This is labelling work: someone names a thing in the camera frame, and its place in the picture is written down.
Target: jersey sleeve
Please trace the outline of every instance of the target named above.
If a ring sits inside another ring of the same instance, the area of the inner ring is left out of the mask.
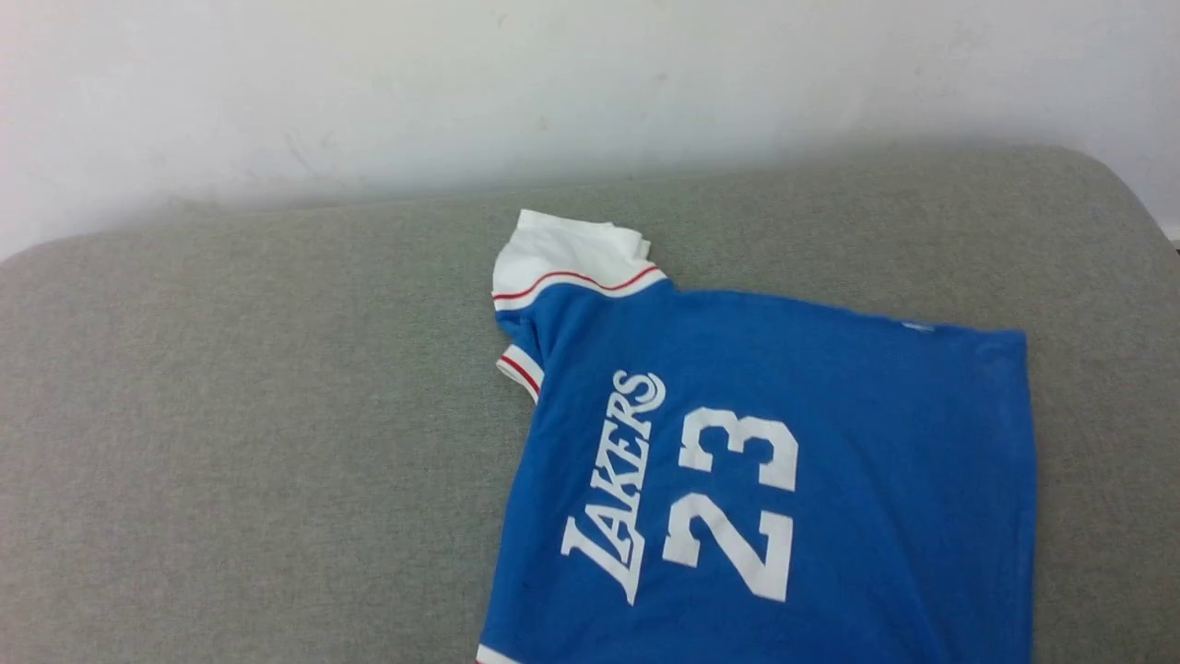
[[[647,259],[650,245],[612,223],[520,210],[492,270],[496,321],[511,340],[496,367],[539,400],[551,350],[545,341],[557,336],[553,327],[571,323],[553,311],[569,297],[625,296],[666,278]]]

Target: fabric upholstery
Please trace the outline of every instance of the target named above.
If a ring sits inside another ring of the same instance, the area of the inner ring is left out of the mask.
[[[0,264],[0,662],[470,662],[520,208],[678,284],[1022,327],[1040,662],[1180,662],[1180,258],[1056,149],[162,224]]]

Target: white wall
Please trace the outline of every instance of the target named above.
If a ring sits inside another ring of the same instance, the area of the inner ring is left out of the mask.
[[[923,138],[1082,149],[1180,232],[1180,2],[0,4],[0,256]]]

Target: red stripe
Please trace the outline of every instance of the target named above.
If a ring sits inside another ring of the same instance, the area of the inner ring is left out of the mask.
[[[550,271],[550,272],[546,272],[546,274],[542,274],[540,278],[537,278],[537,281],[535,281],[532,285],[529,285],[527,288],[525,288],[524,290],[520,290],[519,292],[504,292],[503,295],[492,295],[492,298],[493,300],[512,300],[512,298],[516,298],[516,297],[523,297],[523,296],[527,295],[529,292],[532,292],[537,288],[537,285],[540,285],[542,281],[549,278],[550,276],[576,276],[577,278],[582,278],[583,281],[589,281],[589,282],[594,283],[595,285],[602,288],[603,290],[618,290],[620,288],[627,288],[631,283],[635,283],[636,281],[640,280],[641,276],[643,276],[644,274],[647,274],[647,272],[649,272],[649,271],[651,271],[654,269],[656,269],[656,265],[654,265],[654,264],[649,265],[645,269],[641,270],[635,276],[632,276],[632,277],[628,278],[627,281],[620,283],[618,285],[603,285],[602,283],[598,283],[597,281],[595,281],[594,278],[586,276],[585,274],[578,274],[577,271]]]
[[[532,392],[537,393],[538,397],[540,396],[540,386],[538,386],[537,382],[532,380],[532,376],[529,376],[529,374],[525,373],[525,370],[524,370],[523,367],[520,367],[519,364],[517,364],[509,356],[500,356],[500,360],[504,361],[504,364],[511,367],[512,369],[516,369],[517,374],[519,374],[520,376],[523,376],[524,380],[527,381],[530,386],[532,386]]]

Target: lakers jersey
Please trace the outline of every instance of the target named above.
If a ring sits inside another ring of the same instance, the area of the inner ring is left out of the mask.
[[[1021,331],[680,290],[529,210],[492,282],[537,405],[478,662],[1029,659]]]

